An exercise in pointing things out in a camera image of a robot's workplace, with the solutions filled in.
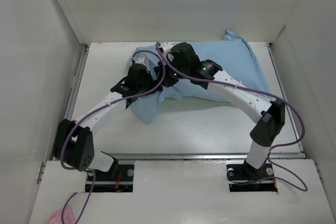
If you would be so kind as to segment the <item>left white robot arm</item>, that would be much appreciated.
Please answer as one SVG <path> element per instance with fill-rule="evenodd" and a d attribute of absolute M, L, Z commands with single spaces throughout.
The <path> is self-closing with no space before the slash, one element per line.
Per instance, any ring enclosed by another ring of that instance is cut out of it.
<path fill-rule="evenodd" d="M 93 138 L 119 112 L 127 109 L 140 94 L 148 94 L 157 86 L 149 63 L 139 58 L 129 67 L 128 74 L 113 86 L 95 107 L 75 120 L 64 119 L 57 128 L 53 155 L 71 169 L 98 170 L 106 180 L 117 176 L 118 159 L 94 147 Z"/>

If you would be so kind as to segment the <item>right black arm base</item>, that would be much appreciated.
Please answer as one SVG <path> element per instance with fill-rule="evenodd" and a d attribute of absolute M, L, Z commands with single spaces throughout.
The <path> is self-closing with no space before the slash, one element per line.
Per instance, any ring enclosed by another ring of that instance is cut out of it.
<path fill-rule="evenodd" d="M 260 169 L 255 169 L 246 162 L 228 162 L 226 169 L 231 193 L 278 191 L 270 163 L 265 162 Z"/>

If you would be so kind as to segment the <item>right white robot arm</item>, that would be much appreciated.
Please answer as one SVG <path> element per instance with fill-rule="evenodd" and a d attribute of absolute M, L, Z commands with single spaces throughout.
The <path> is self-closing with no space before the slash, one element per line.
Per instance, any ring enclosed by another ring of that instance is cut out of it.
<path fill-rule="evenodd" d="M 221 96 L 255 123 L 250 132 L 252 144 L 243 172 L 250 179 L 259 176 L 271 145 L 285 124 L 285 103 L 281 99 L 272 101 L 256 91 L 249 91 L 215 60 L 200 59 L 189 43 L 173 45 L 157 42 L 155 47 L 164 61 L 155 69 L 156 73 L 166 71 L 164 86 L 171 87 L 182 79 L 189 80 L 192 84 Z"/>

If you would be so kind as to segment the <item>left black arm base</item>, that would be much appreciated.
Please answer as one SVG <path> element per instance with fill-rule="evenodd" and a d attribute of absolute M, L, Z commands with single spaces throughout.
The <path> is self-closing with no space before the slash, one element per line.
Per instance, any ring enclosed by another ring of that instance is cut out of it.
<path fill-rule="evenodd" d="M 89 173 L 86 178 L 85 192 L 93 186 L 93 193 L 132 193 L 134 179 L 134 163 L 118 162 L 112 171 L 95 170 L 96 179 Z"/>

